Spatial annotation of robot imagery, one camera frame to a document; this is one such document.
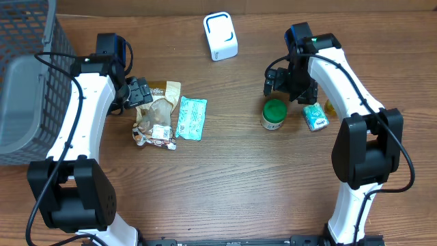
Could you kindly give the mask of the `brown snack bag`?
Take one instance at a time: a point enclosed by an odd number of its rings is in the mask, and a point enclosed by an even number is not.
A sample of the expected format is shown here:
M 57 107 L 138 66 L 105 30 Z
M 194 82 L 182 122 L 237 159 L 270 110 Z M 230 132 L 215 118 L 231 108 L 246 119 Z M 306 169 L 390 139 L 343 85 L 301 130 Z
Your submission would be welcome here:
M 171 114 L 178 105 L 181 83 L 176 81 L 150 81 L 152 102 L 135 107 L 136 122 L 132 137 L 138 146 L 147 144 L 175 150 L 176 140 L 171 127 Z

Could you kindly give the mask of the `green lid jar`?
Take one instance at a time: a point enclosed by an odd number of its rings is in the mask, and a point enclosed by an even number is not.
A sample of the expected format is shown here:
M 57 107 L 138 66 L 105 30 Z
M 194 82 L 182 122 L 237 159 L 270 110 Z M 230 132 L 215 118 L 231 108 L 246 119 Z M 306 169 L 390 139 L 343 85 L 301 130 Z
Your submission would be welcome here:
M 287 117 L 287 105 L 278 99 L 272 99 L 266 102 L 262 110 L 261 125 L 269 130 L 277 130 L 283 124 Z

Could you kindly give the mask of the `yellow liquid bottle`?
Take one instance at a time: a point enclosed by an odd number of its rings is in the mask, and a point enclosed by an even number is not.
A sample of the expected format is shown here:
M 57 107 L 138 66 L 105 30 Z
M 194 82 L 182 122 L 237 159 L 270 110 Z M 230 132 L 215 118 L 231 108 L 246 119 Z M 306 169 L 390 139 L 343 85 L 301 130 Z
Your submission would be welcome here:
M 337 115 L 335 108 L 333 107 L 331 101 L 329 101 L 329 100 L 327 100 L 324 104 L 324 111 L 326 114 L 331 115 L 331 116 Z

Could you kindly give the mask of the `small teal tissue pack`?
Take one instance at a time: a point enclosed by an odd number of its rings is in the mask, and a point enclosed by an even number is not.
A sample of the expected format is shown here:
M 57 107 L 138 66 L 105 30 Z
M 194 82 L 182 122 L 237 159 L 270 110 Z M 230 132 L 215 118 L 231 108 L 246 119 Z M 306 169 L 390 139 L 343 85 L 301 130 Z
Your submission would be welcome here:
M 302 114 L 310 131 L 319 131 L 329 125 L 328 118 L 318 102 L 303 107 Z

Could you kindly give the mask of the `teal wet wipes pack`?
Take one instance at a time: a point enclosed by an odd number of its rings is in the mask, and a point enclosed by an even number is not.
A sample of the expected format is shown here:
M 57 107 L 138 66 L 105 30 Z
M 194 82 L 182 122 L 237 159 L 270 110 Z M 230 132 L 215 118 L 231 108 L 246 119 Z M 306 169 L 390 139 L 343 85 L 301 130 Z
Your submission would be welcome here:
M 206 119 L 206 99 L 181 97 L 176 137 L 185 140 L 201 141 Z

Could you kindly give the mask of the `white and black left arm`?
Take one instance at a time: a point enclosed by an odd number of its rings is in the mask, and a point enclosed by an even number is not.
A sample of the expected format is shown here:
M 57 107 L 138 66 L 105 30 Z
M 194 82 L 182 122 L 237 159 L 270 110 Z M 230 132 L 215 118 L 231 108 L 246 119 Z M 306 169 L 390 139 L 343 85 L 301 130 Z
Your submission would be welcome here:
M 115 189 L 98 164 L 106 117 L 140 103 L 151 102 L 143 78 L 130 77 L 132 63 L 124 53 L 104 51 L 74 57 L 69 70 L 35 58 L 66 75 L 73 85 L 61 130 L 43 161 L 33 161 L 27 180 L 36 199 L 25 230 L 32 245 L 31 228 L 40 213 L 48 228 L 72 237 L 65 245 L 86 238 L 91 245 L 143 245 L 140 231 L 117 213 Z

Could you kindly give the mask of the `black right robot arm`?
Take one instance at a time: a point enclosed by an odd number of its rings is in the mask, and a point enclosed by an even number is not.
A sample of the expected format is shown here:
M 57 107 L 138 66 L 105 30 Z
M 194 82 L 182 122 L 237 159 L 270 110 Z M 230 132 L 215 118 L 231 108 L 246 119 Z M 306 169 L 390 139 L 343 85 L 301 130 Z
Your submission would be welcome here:
M 338 39 L 290 28 L 285 32 L 287 68 L 269 65 L 264 95 L 288 94 L 290 101 L 313 105 L 321 86 L 341 126 L 331 154 L 340 180 L 332 217 L 321 236 L 304 236 L 317 245 L 383 245 L 381 236 L 366 236 L 364 225 L 377 193 L 397 171 L 407 152 L 401 144 L 404 119 L 397 109 L 385 109 L 349 66 Z

